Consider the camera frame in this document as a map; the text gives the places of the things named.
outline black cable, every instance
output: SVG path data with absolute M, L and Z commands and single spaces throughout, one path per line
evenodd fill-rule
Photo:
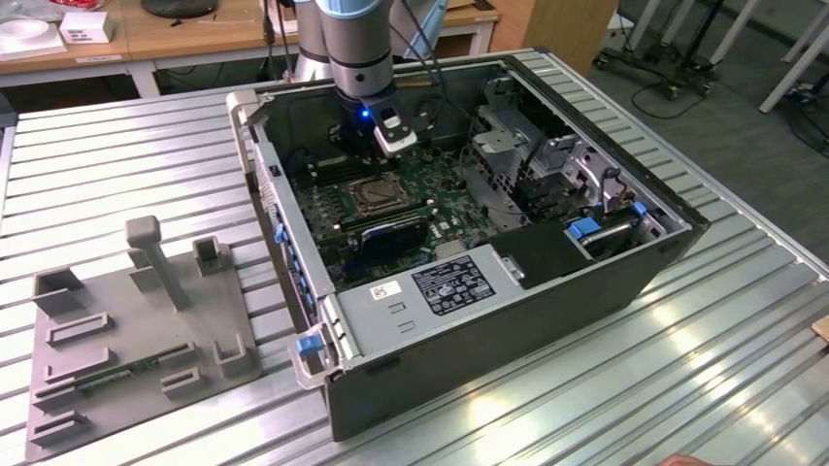
M 663 34 L 665 34 L 665 31 L 669 28 L 669 24 L 672 23 L 672 20 L 675 19 L 675 14 L 677 13 L 677 8 L 679 8 L 680 3 L 683 3 L 683 0 L 677 0 L 675 5 L 672 6 L 672 9 L 669 10 L 669 15 L 665 18 L 665 22 L 663 23 L 663 26 L 660 26 L 660 32 L 657 33 L 660 38 L 663 37 Z
M 818 130 L 820 135 L 824 137 L 824 139 L 829 140 L 829 134 L 827 134 L 827 131 L 824 131 L 824 128 L 820 127 L 820 124 L 818 124 L 818 121 L 815 121 L 812 117 L 808 115 L 808 113 L 804 112 L 804 109 L 802 108 L 802 106 L 799 106 L 799 112 L 802 113 L 802 115 L 804 116 L 804 118 L 807 119 L 812 127 Z
M 640 110 L 644 114 L 647 114 L 649 117 L 655 117 L 659 119 L 676 119 L 680 118 L 683 115 L 685 115 L 691 109 L 693 109 L 696 106 L 699 106 L 703 101 L 707 99 L 708 95 L 704 95 L 703 97 L 700 97 L 700 99 L 691 104 L 688 107 L 685 107 L 680 112 L 677 112 L 673 115 L 657 115 L 653 114 L 652 112 L 648 112 L 645 109 L 641 108 L 641 106 L 639 105 L 639 102 L 636 102 L 636 97 L 639 97 L 639 94 L 641 94 L 644 91 L 653 89 L 655 87 L 657 87 L 659 85 L 661 85 L 664 82 L 660 81 L 659 83 L 647 85 L 643 89 L 640 89 L 637 92 L 633 93 L 632 95 L 632 104 L 636 107 L 637 110 Z
M 404 35 L 404 33 L 398 30 L 398 28 L 394 27 L 394 24 L 389 24 L 389 28 L 392 29 L 392 32 L 394 32 L 398 35 L 398 37 L 404 41 L 404 44 L 408 44 L 410 41 Z M 429 72 L 429 79 L 432 80 L 433 83 L 441 84 L 436 76 L 436 71 L 434 69 L 429 67 L 429 63 L 426 63 L 426 59 L 424 58 L 424 55 L 418 53 L 418 51 L 416 50 L 416 47 L 413 47 L 412 45 L 410 45 L 410 49 L 413 50 L 414 56 L 417 57 L 420 64 L 424 66 L 424 69 Z
M 815 146 L 812 142 L 807 140 L 804 136 L 799 133 L 799 130 L 795 127 L 795 119 L 792 117 L 788 118 L 790 123 L 790 131 L 792 131 L 792 135 L 807 145 L 810 149 L 812 149 L 820 156 L 829 158 L 829 153 L 824 152 L 819 147 Z
M 467 119 L 469 119 L 469 121 L 475 125 L 475 124 L 479 123 L 476 118 L 473 118 L 472 115 L 469 114 L 469 112 L 467 111 L 467 109 L 464 109 L 453 101 L 453 99 L 451 99 L 451 94 L 449 94 L 448 89 L 447 89 L 447 79 L 444 77 L 444 69 L 441 68 L 441 63 L 439 63 L 439 58 L 436 57 L 436 49 L 432 46 L 432 41 L 429 40 L 429 36 L 426 36 L 426 31 L 424 31 L 424 28 L 420 25 L 420 21 L 417 20 L 416 12 L 413 12 L 413 8 L 410 7 L 410 4 L 409 4 L 408 0 L 402 0 L 401 3 L 404 4 L 404 8 L 406 10 L 406 13 L 409 14 L 410 19 L 413 20 L 414 27 L 417 28 L 417 34 L 424 39 L 424 43 L 429 47 L 429 53 L 432 54 L 432 61 L 433 61 L 434 69 L 436 69 L 436 71 L 439 73 L 439 79 L 441 80 L 441 93 L 444 94 L 444 100 L 447 100 L 447 102 L 456 108 L 456 110 L 459 110 L 459 112 L 467 117 Z M 414 44 L 412 45 L 412 50 L 413 50 L 414 55 L 418 58 L 422 58 L 422 61 L 425 63 L 426 60 L 422 57 L 422 55 L 420 54 L 420 52 L 416 50 L 416 45 Z
M 804 117 L 804 119 L 808 121 L 810 125 L 818 130 L 818 132 L 820 133 L 823 139 L 824 139 L 824 144 L 829 141 L 829 137 L 827 136 L 827 131 L 820 127 L 820 125 L 818 124 L 818 121 L 815 121 L 812 119 L 812 117 L 810 116 L 810 113 L 806 112 L 806 108 L 804 108 L 804 104 L 802 104 L 798 101 L 791 101 L 792 105 L 795 106 L 796 110 L 798 110 L 798 114 L 802 115 L 802 117 Z M 792 131 L 792 135 L 799 139 L 799 141 L 802 141 L 802 143 L 804 143 L 804 145 L 812 149 L 820 156 L 829 158 L 829 153 L 827 153 L 827 151 L 824 151 L 819 146 L 816 146 L 812 141 L 799 132 L 798 129 L 798 125 L 795 124 L 795 113 L 792 113 L 788 118 L 787 118 L 787 123 L 790 125 L 790 131 Z
M 625 27 L 625 19 L 623 18 L 623 0 L 620 0 L 620 6 L 617 7 L 617 15 L 620 16 L 620 27 L 623 28 L 623 35 L 625 36 L 625 44 L 623 45 L 623 53 L 633 55 L 636 50 L 632 47 L 632 38 L 628 35 L 628 28 Z
M 284 9 L 280 4 L 277 5 L 277 18 L 281 21 L 281 34 L 284 34 L 284 47 L 285 47 L 285 66 L 289 74 L 294 76 L 294 66 L 290 62 L 290 50 L 288 49 L 288 37 L 285 35 L 285 20 L 284 20 Z
M 265 36 L 265 43 L 269 45 L 269 57 L 266 58 L 266 64 L 269 66 L 269 71 L 272 72 L 272 80 L 277 81 L 280 77 L 277 76 L 277 70 L 274 69 L 274 43 L 277 42 L 277 37 L 274 34 L 274 23 L 272 22 L 272 14 L 270 12 L 270 0 L 265 0 L 265 16 L 262 16 L 262 34 Z
M 194 83 L 190 83 L 189 81 L 178 78 L 176 76 L 176 74 L 172 74 L 169 72 L 169 70 L 161 70 L 161 72 L 165 73 L 168 78 L 170 78 L 177 83 L 184 84 L 184 85 L 186 85 L 188 87 L 190 87 L 190 88 L 193 88 L 196 90 L 208 90 L 208 89 L 210 89 L 212 87 L 214 87 L 220 83 L 220 78 L 222 77 L 222 71 L 224 70 L 225 70 L 225 63 L 221 63 L 220 64 L 220 70 L 217 71 L 217 76 L 214 77 L 213 82 L 210 83 L 210 85 L 208 87 L 198 86 Z

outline slotted metal surface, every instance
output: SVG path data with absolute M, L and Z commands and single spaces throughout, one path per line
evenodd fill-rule
M 829 357 L 808 328 L 828 313 L 826 265 L 551 55 L 517 55 L 715 223 L 632 305 L 334 443 L 322 395 L 297 385 L 284 351 L 293 329 L 224 93 L 23 116 L 11 167 L 0 158 L 0 465 L 25 463 L 31 274 L 127 267 L 121 228 L 147 213 L 169 254 L 208 234 L 234 246 L 268 375 L 55 464 L 653 464 L 675 452 L 829 461 Z

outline circuit board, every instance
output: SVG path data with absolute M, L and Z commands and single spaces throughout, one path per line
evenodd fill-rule
M 329 185 L 297 183 L 294 194 L 338 291 L 370 283 L 441 258 L 443 245 L 471 249 L 499 233 L 459 177 L 459 160 L 443 152 L 414 150 L 389 170 Z M 401 215 L 428 221 L 425 241 L 417 248 L 361 260 L 358 233 L 346 225 L 389 223 Z

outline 3d printed holder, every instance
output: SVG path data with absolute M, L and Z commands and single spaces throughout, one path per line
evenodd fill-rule
M 26 459 L 38 461 L 261 375 L 232 249 L 166 257 L 154 216 L 126 224 L 135 270 L 35 276 Z

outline cable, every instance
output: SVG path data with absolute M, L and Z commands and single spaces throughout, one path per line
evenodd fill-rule
M 804 143 L 810 149 L 812 149 L 820 156 L 829 158 L 829 153 L 824 152 L 819 147 L 815 146 L 814 143 L 811 143 L 807 138 L 804 138 L 804 136 L 802 136 L 802 134 L 799 133 L 799 130 L 795 127 L 795 119 L 794 118 L 788 118 L 788 123 L 790 123 L 790 130 L 792 131 L 792 135 L 799 139 L 799 141 L 802 141 L 802 143 Z
M 665 22 L 663 23 L 663 26 L 660 26 L 660 32 L 657 33 L 657 36 L 660 37 L 663 37 L 663 34 L 665 34 L 665 31 L 669 28 L 669 24 L 672 23 L 672 20 L 675 19 L 675 14 L 677 13 L 677 8 L 679 8 L 680 3 L 683 3 L 683 0 L 677 0 L 675 5 L 672 6 L 672 9 L 669 10 L 669 15 L 667 16 Z
M 417 28 L 417 34 L 420 35 L 421 39 L 424 40 L 424 43 L 429 47 L 429 53 L 432 54 L 432 61 L 433 61 L 434 69 L 439 72 L 439 79 L 441 80 L 441 93 L 444 94 L 444 100 L 447 100 L 447 102 L 456 108 L 456 110 L 460 111 L 460 113 L 467 117 L 467 119 L 469 119 L 469 121 L 475 125 L 479 123 L 476 118 L 473 118 L 469 112 L 467 111 L 467 109 L 464 109 L 451 99 L 451 94 L 447 89 L 447 79 L 444 77 L 444 69 L 441 68 L 441 63 L 439 63 L 439 58 L 436 57 L 436 49 L 432 46 L 432 41 L 429 40 L 429 37 L 426 36 L 426 31 L 424 31 L 424 28 L 420 25 L 420 21 L 417 20 L 416 12 L 413 12 L 413 8 L 410 7 L 408 0 L 402 0 L 401 3 L 404 4 L 404 8 L 406 10 L 406 13 L 409 14 L 410 19 L 413 20 L 414 27 Z M 410 48 L 413 50 L 414 55 L 421 59 L 422 63 L 426 63 L 426 59 L 420 54 L 420 52 L 416 50 L 414 45 L 412 45 Z
M 196 85 L 194 83 L 190 83 L 188 81 L 185 81 L 184 79 L 178 78 L 176 76 L 176 74 L 172 74 L 168 70 L 161 70 L 162 73 L 165 73 L 165 75 L 168 76 L 168 78 L 170 78 L 173 81 L 176 81 L 180 84 L 186 85 L 188 87 L 196 89 L 196 90 L 208 90 L 212 87 L 214 87 L 218 83 L 220 83 L 220 78 L 222 77 L 222 71 L 225 70 L 225 63 L 220 64 L 220 70 L 217 71 L 217 76 L 213 79 L 213 82 L 210 83 L 210 85 L 208 87 L 202 87 Z
M 392 32 L 394 32 L 398 35 L 398 37 L 404 41 L 404 44 L 408 44 L 410 41 L 406 38 L 406 36 L 404 35 L 404 33 L 398 30 L 398 28 L 394 27 L 394 24 L 389 24 L 389 28 L 392 29 Z M 426 69 L 426 71 L 429 71 L 429 79 L 432 80 L 433 83 L 440 84 L 439 77 L 436 75 L 436 71 L 434 71 L 434 69 L 432 69 L 429 67 L 429 63 L 426 63 L 426 59 L 424 58 L 424 55 L 421 55 L 418 53 L 418 51 L 416 50 L 416 48 L 413 46 L 410 46 L 410 49 L 413 49 L 414 56 L 417 57 L 417 60 L 420 61 L 420 64 L 424 66 L 424 69 Z
M 799 106 L 799 112 L 802 113 L 802 115 L 804 116 L 804 118 L 807 119 L 807 121 L 812 125 L 812 127 L 818 130 L 820 135 L 824 137 L 824 139 L 829 139 L 829 134 L 827 134 L 827 131 L 824 131 L 824 129 L 818 124 L 818 122 L 812 119 L 812 117 L 808 115 L 808 113 L 804 112 L 804 109 L 800 106 Z
M 620 27 L 623 28 L 623 35 L 625 36 L 625 44 L 623 45 L 623 53 L 636 54 L 636 50 L 632 47 L 632 38 L 628 34 L 628 28 L 625 27 L 625 19 L 623 18 L 623 0 L 620 0 L 620 6 L 617 7 L 617 15 L 620 17 Z
M 277 5 L 277 18 L 281 21 L 281 34 L 284 34 L 284 47 L 285 47 L 285 66 L 289 74 L 294 76 L 294 66 L 290 62 L 290 50 L 288 49 L 288 37 L 285 35 L 285 20 L 284 20 L 284 9 L 280 5 Z
M 827 140 L 829 140 L 829 137 L 827 136 L 827 131 L 820 127 L 820 125 L 818 124 L 818 121 L 815 121 L 812 119 L 812 117 L 810 116 L 810 113 L 804 111 L 804 105 L 802 105 L 798 101 L 792 101 L 792 104 L 795 105 L 795 108 L 799 111 L 799 113 L 802 114 L 802 116 L 807 119 L 810 125 L 818 130 L 818 132 L 823 136 L 824 142 L 827 142 Z M 829 158 L 829 153 L 827 153 L 819 146 L 816 146 L 812 143 L 812 141 L 810 141 L 808 138 L 804 137 L 804 135 L 799 132 L 799 129 L 798 129 L 796 124 L 795 124 L 795 115 L 790 115 L 790 117 L 787 118 L 787 123 L 790 124 L 790 131 L 792 131 L 792 135 L 820 156 Z
M 683 115 L 685 115 L 691 111 L 691 109 L 693 109 L 696 106 L 699 106 L 703 103 L 703 101 L 707 99 L 708 95 L 704 95 L 703 97 L 700 97 L 700 99 L 693 104 L 691 104 L 688 107 L 685 107 L 680 112 L 677 112 L 673 115 L 657 115 L 657 114 L 653 114 L 653 113 L 648 112 L 645 109 L 641 108 L 641 106 L 639 105 L 639 102 L 636 102 L 636 97 L 639 97 L 639 94 L 641 94 L 645 90 L 653 89 L 655 87 L 657 87 L 663 83 L 664 82 L 660 81 L 659 83 L 647 85 L 643 89 L 640 89 L 637 92 L 635 92 L 633 95 L 632 95 L 632 104 L 636 107 L 636 109 L 640 110 L 649 117 L 655 117 L 655 118 L 659 118 L 659 119 L 676 119 L 676 118 L 680 118 Z

